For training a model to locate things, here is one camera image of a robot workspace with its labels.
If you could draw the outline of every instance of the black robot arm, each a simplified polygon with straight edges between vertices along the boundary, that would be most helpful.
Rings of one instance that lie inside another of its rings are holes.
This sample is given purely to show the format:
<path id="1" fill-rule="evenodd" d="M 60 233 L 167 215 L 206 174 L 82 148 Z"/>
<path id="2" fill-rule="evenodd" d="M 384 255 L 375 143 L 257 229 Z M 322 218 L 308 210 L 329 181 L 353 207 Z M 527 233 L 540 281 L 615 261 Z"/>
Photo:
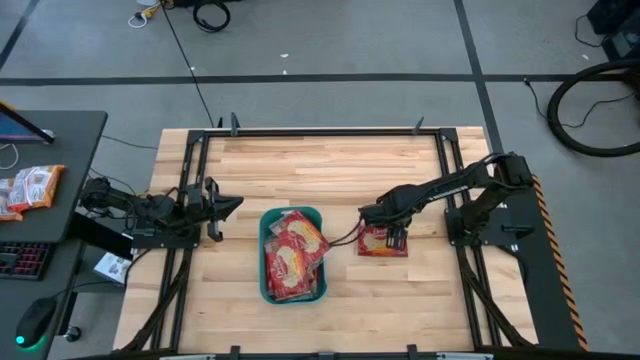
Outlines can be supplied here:
<path id="1" fill-rule="evenodd" d="M 495 165 L 490 175 L 488 165 Z M 469 232 L 479 232 L 489 213 L 512 194 L 533 186 L 529 167 L 514 153 L 491 154 L 466 168 L 421 185 L 400 185 L 380 196 L 375 204 L 358 211 L 368 226 L 388 229 L 390 247 L 403 247 L 411 218 L 429 203 L 473 188 L 485 188 L 475 200 L 460 207 L 460 224 Z"/>

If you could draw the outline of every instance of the wooden table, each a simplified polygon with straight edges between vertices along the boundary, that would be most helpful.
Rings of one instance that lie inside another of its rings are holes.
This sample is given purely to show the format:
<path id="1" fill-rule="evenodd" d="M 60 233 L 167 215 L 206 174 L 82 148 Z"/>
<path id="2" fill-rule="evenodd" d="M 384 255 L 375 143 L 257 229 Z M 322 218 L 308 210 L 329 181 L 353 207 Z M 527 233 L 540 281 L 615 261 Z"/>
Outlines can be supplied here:
<path id="1" fill-rule="evenodd" d="M 482 128 L 457 131 L 465 164 L 488 153 Z M 151 193 L 178 184 L 187 132 L 163 132 Z M 323 233 L 338 238 L 354 226 L 359 206 L 394 186 L 441 176 L 432 137 L 216 138 L 206 175 L 223 195 L 245 201 L 221 223 L 225 240 L 216 244 L 203 233 L 194 252 L 180 353 L 228 353 L 232 345 L 243 353 L 400 352 L 407 344 L 420 351 L 473 348 L 444 200 L 414 216 L 408 258 L 359 257 L 350 246 L 333 249 L 325 262 L 327 295 L 318 303 L 274 306 L 261 298 L 258 286 L 258 222 L 265 211 L 313 206 L 323 216 Z M 492 247 L 483 252 L 496 303 L 536 342 L 517 261 Z M 156 305 L 165 254 L 154 250 L 132 270 L 115 348 L 132 339 Z M 484 310 L 476 303 L 489 343 Z M 163 345 L 171 314 L 170 309 Z"/>

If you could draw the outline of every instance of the teal bin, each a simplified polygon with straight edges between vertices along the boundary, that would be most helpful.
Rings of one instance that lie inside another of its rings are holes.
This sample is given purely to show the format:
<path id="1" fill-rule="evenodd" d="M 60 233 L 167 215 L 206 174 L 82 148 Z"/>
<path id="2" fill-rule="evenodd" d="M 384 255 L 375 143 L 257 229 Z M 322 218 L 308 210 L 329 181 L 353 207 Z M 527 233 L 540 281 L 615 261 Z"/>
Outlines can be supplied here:
<path id="1" fill-rule="evenodd" d="M 260 219 L 260 251 L 258 252 L 260 254 L 260 293 L 266 302 L 274 305 L 309 304 L 320 300 L 327 292 L 327 273 L 324 270 L 323 262 L 318 265 L 318 294 L 316 297 L 306 300 L 279 303 L 267 293 L 267 267 L 264 261 L 264 241 L 272 234 L 269 225 L 278 221 L 286 212 L 293 210 L 300 211 L 320 232 L 322 232 L 322 216 L 318 210 L 309 206 L 291 206 L 271 209 L 262 215 L 262 218 Z"/>

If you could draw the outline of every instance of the laptop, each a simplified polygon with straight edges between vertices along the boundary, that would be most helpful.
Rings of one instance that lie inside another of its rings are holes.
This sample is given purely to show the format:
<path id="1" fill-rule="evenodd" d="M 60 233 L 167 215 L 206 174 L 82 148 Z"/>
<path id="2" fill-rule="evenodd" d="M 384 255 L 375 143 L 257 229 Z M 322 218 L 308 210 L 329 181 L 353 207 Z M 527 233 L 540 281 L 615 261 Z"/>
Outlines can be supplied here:
<path id="1" fill-rule="evenodd" d="M 0 144 L 52 144 L 54 137 L 51 130 L 40 129 L 0 102 Z"/>

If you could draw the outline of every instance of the yellow and black stripe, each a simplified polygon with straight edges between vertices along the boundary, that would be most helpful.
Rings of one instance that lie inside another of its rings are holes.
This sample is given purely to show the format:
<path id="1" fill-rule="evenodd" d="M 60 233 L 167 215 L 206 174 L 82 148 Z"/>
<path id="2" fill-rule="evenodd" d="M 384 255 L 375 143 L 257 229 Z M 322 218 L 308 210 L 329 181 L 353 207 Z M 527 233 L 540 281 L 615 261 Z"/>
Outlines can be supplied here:
<path id="1" fill-rule="evenodd" d="M 542 195 L 542 187 L 540 186 L 540 180 L 538 179 L 537 176 L 533 177 L 533 187 L 536 191 L 536 197 L 538 198 L 538 206 L 540 207 L 540 213 L 544 218 L 544 225 L 547 230 L 547 238 L 549 238 L 549 244 L 551 245 L 553 258 L 556 261 L 558 274 L 560 274 L 560 282 L 562 283 L 562 290 L 564 291 L 564 296 L 567 298 L 567 305 L 569 305 L 569 311 L 571 312 L 573 327 L 575 328 L 576 334 L 578 335 L 578 344 L 580 344 L 580 347 L 583 350 L 589 351 L 589 345 L 587 344 L 587 339 L 584 335 L 584 329 L 582 328 L 582 323 L 580 322 L 580 315 L 578 315 L 578 308 L 576 307 L 576 299 L 573 297 L 573 293 L 571 292 L 571 286 L 569 285 L 569 277 L 567 276 L 567 269 L 564 267 L 564 260 L 562 260 L 562 255 L 560 255 L 560 247 L 558 246 L 558 239 L 556 238 L 556 234 L 553 232 L 553 225 L 551 224 L 551 216 L 549 216 L 549 211 L 547 210 L 547 204 L 544 201 L 544 195 Z"/>

